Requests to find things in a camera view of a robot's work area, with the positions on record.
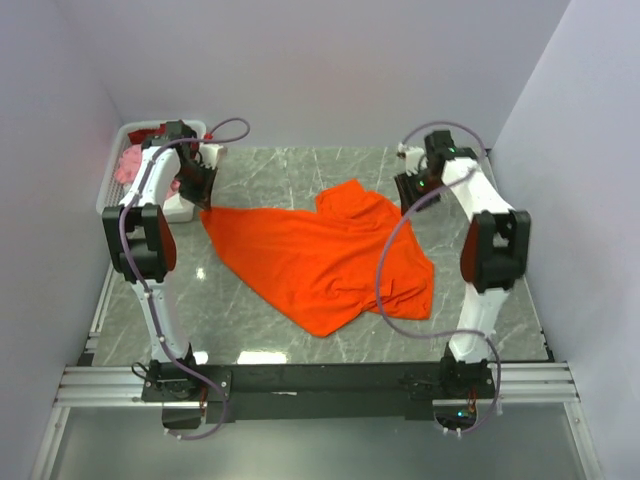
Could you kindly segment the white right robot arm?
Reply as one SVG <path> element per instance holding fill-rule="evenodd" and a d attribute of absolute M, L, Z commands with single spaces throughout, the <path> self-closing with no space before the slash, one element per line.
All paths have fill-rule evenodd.
<path fill-rule="evenodd" d="M 460 399 L 493 385 L 486 340 L 514 284 L 525 274 L 531 216 L 500 196 L 473 149 L 456 146 L 448 130 L 429 133 L 422 147 L 403 140 L 396 155 L 405 161 L 405 171 L 394 177 L 403 213 L 438 202 L 438 189 L 446 186 L 469 220 L 460 254 L 465 296 L 438 377 L 442 393 Z"/>

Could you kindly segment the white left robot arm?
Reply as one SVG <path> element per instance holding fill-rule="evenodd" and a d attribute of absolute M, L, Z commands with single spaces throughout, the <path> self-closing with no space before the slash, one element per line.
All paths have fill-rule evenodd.
<path fill-rule="evenodd" d="M 128 192 L 102 211 L 114 269 L 134 290 L 151 340 L 148 365 L 136 362 L 142 398 L 151 402 L 204 401 L 207 384 L 199 378 L 191 344 L 178 319 L 170 275 L 177 247 L 163 211 L 172 184 L 178 198 L 202 209 L 211 206 L 216 158 L 201 151 L 203 139 L 182 120 L 168 121 L 141 142 L 142 160 Z"/>

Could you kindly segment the orange t shirt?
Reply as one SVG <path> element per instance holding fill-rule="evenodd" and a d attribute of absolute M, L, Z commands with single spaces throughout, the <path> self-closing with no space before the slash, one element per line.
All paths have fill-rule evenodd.
<path fill-rule="evenodd" d="M 213 207 L 200 215 L 221 262 L 307 333 L 327 337 L 364 312 L 426 320 L 435 267 L 400 209 L 355 179 L 316 209 Z"/>

